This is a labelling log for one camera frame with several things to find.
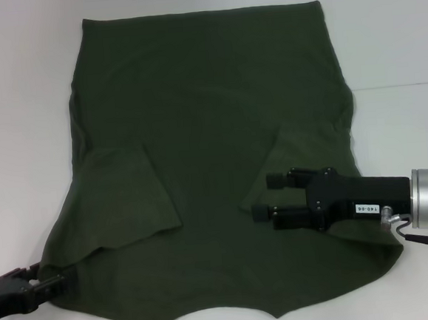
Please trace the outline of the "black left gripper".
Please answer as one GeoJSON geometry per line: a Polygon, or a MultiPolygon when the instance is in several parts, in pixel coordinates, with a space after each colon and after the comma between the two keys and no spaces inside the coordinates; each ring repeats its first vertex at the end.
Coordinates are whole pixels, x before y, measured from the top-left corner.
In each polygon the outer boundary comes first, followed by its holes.
{"type": "Polygon", "coordinates": [[[40,264],[12,270],[0,276],[0,319],[14,314],[28,314],[38,306],[74,291],[78,279],[74,267],[46,269],[40,264]]]}

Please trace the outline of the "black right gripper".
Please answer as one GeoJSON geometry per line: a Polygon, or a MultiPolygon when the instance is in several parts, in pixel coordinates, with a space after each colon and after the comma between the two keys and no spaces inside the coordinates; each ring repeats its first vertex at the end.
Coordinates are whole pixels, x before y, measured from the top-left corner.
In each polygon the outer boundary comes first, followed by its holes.
{"type": "Polygon", "coordinates": [[[407,177],[350,177],[335,169],[291,168],[266,175],[268,189],[304,188],[306,206],[256,204],[254,222],[272,222],[275,230],[326,230],[349,219],[379,219],[388,206],[395,214],[411,212],[411,180],[407,177]]]}

